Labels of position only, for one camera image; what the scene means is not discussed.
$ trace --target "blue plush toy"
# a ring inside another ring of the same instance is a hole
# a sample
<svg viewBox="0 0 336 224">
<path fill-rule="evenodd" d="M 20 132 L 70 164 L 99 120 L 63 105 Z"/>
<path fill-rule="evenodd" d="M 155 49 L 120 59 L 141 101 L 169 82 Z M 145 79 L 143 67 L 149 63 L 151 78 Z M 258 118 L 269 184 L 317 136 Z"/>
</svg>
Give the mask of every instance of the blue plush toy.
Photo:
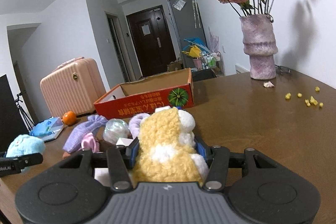
<svg viewBox="0 0 336 224">
<path fill-rule="evenodd" d="M 42 154 L 45 150 L 44 141 L 37 138 L 32 137 L 29 135 L 19 135 L 15 138 L 14 141 L 8 147 L 6 157 L 19 157 L 23 155 L 29 155 L 34 153 Z M 29 167 L 24 168 L 21 170 L 25 172 L 29 169 Z"/>
</svg>

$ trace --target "orange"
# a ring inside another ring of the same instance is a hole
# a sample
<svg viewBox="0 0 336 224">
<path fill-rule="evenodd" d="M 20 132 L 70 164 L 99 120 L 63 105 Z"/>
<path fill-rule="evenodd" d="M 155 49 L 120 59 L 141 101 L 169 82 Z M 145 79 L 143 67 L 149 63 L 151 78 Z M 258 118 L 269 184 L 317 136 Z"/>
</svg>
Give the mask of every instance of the orange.
<svg viewBox="0 0 336 224">
<path fill-rule="evenodd" d="M 72 126 L 76 123 L 77 116 L 74 112 L 68 111 L 63 115 L 63 123 L 65 123 L 67 126 Z"/>
</svg>

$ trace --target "suitcase handle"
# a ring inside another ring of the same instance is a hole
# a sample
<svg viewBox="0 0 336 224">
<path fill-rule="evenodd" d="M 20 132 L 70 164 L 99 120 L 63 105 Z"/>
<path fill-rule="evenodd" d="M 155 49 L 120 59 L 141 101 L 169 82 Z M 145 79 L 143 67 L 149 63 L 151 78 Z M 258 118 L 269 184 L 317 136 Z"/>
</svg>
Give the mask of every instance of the suitcase handle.
<svg viewBox="0 0 336 224">
<path fill-rule="evenodd" d="M 73 58 L 73 59 L 71 59 L 71 60 L 69 60 L 69 61 L 67 61 L 67 62 L 64 62 L 64 63 L 62 63 L 61 65 L 59 65 L 55 70 L 53 70 L 53 72 L 59 70 L 60 68 L 65 67 L 66 65 L 68 65 L 68 64 L 70 64 L 70 63 L 72 63 L 72 62 L 75 62 L 75 61 L 77 61 L 77 60 L 81 60 L 81 59 L 84 59 L 84 57 Z"/>
</svg>

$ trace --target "cardboard box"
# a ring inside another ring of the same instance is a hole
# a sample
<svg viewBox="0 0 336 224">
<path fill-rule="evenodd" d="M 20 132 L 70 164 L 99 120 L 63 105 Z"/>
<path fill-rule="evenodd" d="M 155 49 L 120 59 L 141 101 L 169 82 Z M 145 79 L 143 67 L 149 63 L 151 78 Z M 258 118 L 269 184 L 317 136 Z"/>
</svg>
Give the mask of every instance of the cardboard box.
<svg viewBox="0 0 336 224">
<path fill-rule="evenodd" d="M 169 65 L 167 65 L 167 71 L 176 71 L 181 70 L 182 64 L 180 62 L 172 62 Z"/>
<path fill-rule="evenodd" d="M 182 108 L 194 105 L 190 68 L 119 84 L 94 103 L 97 113 L 106 119 L 153 113 L 157 107 L 168 105 Z"/>
</svg>

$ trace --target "plastic bag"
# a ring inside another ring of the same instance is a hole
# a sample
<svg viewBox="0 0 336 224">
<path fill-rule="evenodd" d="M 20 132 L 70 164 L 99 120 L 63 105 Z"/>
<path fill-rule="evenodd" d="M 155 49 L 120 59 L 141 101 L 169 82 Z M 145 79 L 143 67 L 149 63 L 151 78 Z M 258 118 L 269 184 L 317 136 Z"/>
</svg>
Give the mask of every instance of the plastic bag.
<svg viewBox="0 0 336 224">
<path fill-rule="evenodd" d="M 107 122 L 103 139 L 109 143 L 116 144 L 119 138 L 127 138 L 130 133 L 128 124 L 120 119 L 111 119 Z"/>
<path fill-rule="evenodd" d="M 177 10 L 181 11 L 182 8 L 184 7 L 185 5 L 185 0 L 177 0 L 174 4 L 174 8 L 176 8 Z"/>
</svg>

